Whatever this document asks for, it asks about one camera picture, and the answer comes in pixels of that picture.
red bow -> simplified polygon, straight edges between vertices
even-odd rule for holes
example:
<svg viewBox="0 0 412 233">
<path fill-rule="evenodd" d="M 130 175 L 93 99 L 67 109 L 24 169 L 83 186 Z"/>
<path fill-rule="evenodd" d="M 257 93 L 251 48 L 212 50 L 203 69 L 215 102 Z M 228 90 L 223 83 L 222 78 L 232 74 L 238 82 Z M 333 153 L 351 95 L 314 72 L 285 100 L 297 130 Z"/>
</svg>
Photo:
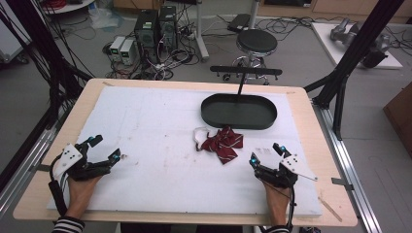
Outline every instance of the red bow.
<svg viewBox="0 0 412 233">
<path fill-rule="evenodd" d="M 215 151 L 222 164 L 237 157 L 233 148 L 243 148 L 243 134 L 234 133 L 229 126 L 218 130 L 216 136 L 206 139 L 201 148 L 207 151 Z"/>
</svg>

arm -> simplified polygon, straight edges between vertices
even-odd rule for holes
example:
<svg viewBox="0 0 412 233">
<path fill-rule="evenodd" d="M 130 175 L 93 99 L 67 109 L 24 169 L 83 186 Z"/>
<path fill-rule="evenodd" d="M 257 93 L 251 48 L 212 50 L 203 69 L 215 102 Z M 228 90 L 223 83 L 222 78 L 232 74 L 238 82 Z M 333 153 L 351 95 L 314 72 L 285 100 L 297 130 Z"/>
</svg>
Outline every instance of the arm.
<svg viewBox="0 0 412 233">
<path fill-rule="evenodd" d="M 265 233 L 289 233 L 286 227 L 286 209 L 289 204 L 291 190 L 289 188 L 274 187 L 271 184 L 263 182 L 266 189 L 266 201 L 270 213 L 270 222 L 272 227 Z"/>
<path fill-rule="evenodd" d="M 64 216 L 60 217 L 52 233 L 81 233 L 85 224 L 80 220 L 85 212 L 94 187 L 101 177 L 84 182 L 75 182 L 69 178 L 70 204 Z"/>
</svg>

hand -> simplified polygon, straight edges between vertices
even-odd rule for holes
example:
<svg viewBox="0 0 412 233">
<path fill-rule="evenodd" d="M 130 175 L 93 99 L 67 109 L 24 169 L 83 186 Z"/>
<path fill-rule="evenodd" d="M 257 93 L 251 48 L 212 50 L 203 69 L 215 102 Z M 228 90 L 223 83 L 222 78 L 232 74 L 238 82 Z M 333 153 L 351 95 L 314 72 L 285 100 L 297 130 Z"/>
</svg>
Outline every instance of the hand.
<svg viewBox="0 0 412 233">
<path fill-rule="evenodd" d="M 93 178 L 83 182 L 75 182 L 69 178 L 70 204 L 66 216 L 80 219 L 87 209 L 94 187 L 102 177 Z"/>
<path fill-rule="evenodd" d="M 263 182 L 263 185 L 266 189 L 266 201 L 272 225 L 286 225 L 286 208 L 290 201 L 291 189 L 274 187 L 266 182 Z"/>
</svg>

striped sleeve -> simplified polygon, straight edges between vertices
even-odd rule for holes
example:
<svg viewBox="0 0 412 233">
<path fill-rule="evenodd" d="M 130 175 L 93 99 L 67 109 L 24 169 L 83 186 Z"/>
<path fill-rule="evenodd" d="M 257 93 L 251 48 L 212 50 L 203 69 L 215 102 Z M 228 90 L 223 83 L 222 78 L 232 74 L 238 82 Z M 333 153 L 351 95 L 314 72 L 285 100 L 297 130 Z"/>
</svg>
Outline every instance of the striped sleeve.
<svg viewBox="0 0 412 233">
<path fill-rule="evenodd" d="M 62 216 L 58 219 L 52 233 L 82 233 L 85 223 L 79 219 Z"/>
<path fill-rule="evenodd" d="M 289 233 L 289 230 L 286 226 L 272 226 L 266 229 L 264 233 Z"/>
</svg>

stool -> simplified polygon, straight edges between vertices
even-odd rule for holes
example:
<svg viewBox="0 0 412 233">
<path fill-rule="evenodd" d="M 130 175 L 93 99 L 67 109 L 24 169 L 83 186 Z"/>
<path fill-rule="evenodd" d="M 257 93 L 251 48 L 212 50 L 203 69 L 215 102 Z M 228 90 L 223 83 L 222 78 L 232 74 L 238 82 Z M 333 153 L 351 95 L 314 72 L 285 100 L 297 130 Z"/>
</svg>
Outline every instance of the stool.
<svg viewBox="0 0 412 233">
<path fill-rule="evenodd" d="M 232 66 L 244 66 L 254 68 L 266 68 L 263 58 L 272 54 L 278 47 L 278 41 L 269 32 L 249 29 L 239 33 L 236 40 L 237 47 L 247 54 L 247 56 L 239 56 L 233 60 Z M 229 74 L 223 75 L 223 80 L 228 81 Z M 246 74 L 245 83 L 247 80 L 264 79 L 264 85 L 269 85 L 269 81 L 265 75 Z"/>
</svg>

